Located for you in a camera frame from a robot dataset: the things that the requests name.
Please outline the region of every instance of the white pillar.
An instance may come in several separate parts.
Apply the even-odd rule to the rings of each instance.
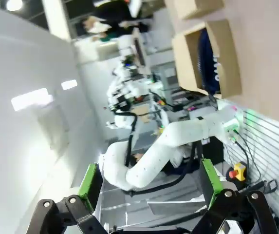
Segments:
[[[64,39],[71,40],[70,29],[67,21],[67,13],[62,0],[42,0],[48,28],[51,34]]]

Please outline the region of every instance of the white humanoid robot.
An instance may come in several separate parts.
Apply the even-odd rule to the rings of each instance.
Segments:
[[[149,185],[166,163],[172,162],[173,157],[177,157],[178,147],[212,136],[216,136],[221,142],[229,143],[227,133],[239,127],[236,119],[237,109],[231,106],[202,116],[202,119],[172,122],[164,126],[163,133],[141,160],[134,167],[128,168],[125,166],[126,156],[130,152],[129,147],[132,149],[138,139],[142,123],[137,119],[134,126],[135,116],[123,113],[129,114],[131,98],[147,95],[151,90],[162,97],[162,84],[149,83],[146,80],[133,81],[130,79],[129,71],[123,66],[119,66],[115,72],[118,76],[107,92],[109,106],[114,111],[115,117],[113,123],[107,122],[107,126],[112,129],[130,129],[132,141],[131,144],[128,141],[116,142],[108,147],[105,153],[104,176],[110,184],[124,191]]]

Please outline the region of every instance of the dark ceiling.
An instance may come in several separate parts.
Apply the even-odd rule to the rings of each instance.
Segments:
[[[8,0],[0,0],[1,9],[6,10],[6,3]],[[22,0],[23,7],[14,12],[14,15],[20,16],[46,30],[48,25],[42,5],[42,0]],[[80,16],[89,14],[93,8],[93,0],[63,0],[68,11],[69,20],[74,20]]]

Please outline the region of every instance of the fluorescent light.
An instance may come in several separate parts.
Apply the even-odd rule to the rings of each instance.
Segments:
[[[52,101],[53,96],[48,94],[46,88],[43,88],[14,97],[12,105],[15,111],[19,111],[33,104],[47,105]]]
[[[61,87],[63,90],[71,89],[76,86],[77,86],[77,82],[75,79],[61,83]]]
[[[9,11],[17,11],[22,8],[22,0],[8,0],[6,3],[6,8]]]

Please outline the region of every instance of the dark blue fabric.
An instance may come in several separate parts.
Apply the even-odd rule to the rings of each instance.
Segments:
[[[215,79],[213,50],[207,34],[203,29],[198,44],[198,69],[202,76],[202,86],[209,94],[220,92],[219,81]]]

